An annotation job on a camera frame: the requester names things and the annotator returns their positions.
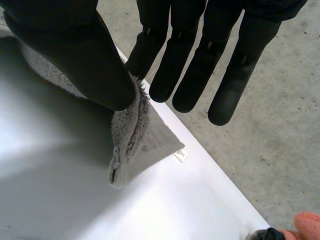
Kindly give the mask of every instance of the black object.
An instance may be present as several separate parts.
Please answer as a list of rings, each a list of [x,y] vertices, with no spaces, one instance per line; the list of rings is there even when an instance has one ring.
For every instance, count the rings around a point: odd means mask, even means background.
[[[127,108],[135,90],[98,0],[0,0],[10,30],[63,72],[88,99],[114,111]]]
[[[266,230],[257,231],[255,235],[252,236],[249,240],[286,240],[286,239],[281,232],[270,227]]]
[[[232,27],[244,9],[239,40],[208,111],[208,118],[213,124],[222,126],[228,123],[264,48],[276,36],[281,22],[294,18],[306,2],[209,0],[204,13],[202,38],[173,97],[174,108],[187,113],[196,105],[224,52]],[[195,41],[204,1],[137,0],[137,3],[143,32],[138,35],[126,67],[139,78],[146,76],[165,42],[171,5],[172,36],[150,86],[151,98],[162,103],[168,100],[179,81]]]

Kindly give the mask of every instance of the towel tag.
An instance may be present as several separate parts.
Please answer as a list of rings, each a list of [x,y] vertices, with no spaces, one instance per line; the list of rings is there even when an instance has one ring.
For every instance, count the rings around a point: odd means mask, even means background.
[[[187,152],[183,149],[180,149],[176,151],[173,155],[179,160],[180,163],[183,163],[187,157]]]

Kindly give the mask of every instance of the towel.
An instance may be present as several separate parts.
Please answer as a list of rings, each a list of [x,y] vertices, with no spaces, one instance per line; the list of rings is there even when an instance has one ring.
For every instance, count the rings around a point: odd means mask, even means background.
[[[13,34],[0,18],[0,38],[3,37],[13,37]],[[53,64],[22,41],[18,43],[26,62],[39,76],[78,98],[86,98]],[[116,189],[126,187],[143,171],[184,148],[151,106],[142,82],[133,76],[131,79],[135,87],[134,101],[127,109],[114,112],[111,121],[114,151],[109,183]]]

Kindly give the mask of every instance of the concrete floor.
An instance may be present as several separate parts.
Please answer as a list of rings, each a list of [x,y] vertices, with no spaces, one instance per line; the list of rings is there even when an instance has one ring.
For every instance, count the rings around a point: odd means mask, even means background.
[[[100,0],[98,10],[114,42],[129,56],[142,29],[136,1]],[[309,0],[296,18],[282,24],[231,122],[218,127],[210,124],[206,111],[236,44],[238,21],[194,110],[176,112],[267,222],[278,228],[293,228],[293,217],[300,211],[320,213],[319,18],[320,3]],[[163,52],[146,78],[149,82]]]

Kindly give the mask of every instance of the fingertip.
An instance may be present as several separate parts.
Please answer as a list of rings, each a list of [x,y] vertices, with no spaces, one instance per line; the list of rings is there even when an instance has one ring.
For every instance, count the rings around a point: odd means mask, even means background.
[[[167,96],[163,92],[165,90],[162,90],[162,89],[159,90],[157,87],[154,87],[154,86],[155,85],[153,85],[153,84],[151,84],[151,86],[150,86],[150,89],[149,89],[150,98],[153,101],[160,103],[160,104],[166,102],[169,99],[170,95]]]
[[[216,126],[224,126],[231,120],[233,113],[225,111],[219,107],[210,107],[208,112],[209,121]]]
[[[175,110],[177,110],[179,113],[182,113],[182,114],[189,113],[194,108],[194,106],[191,106],[181,101],[181,99],[176,97],[176,95],[173,96],[172,106],[174,107]]]

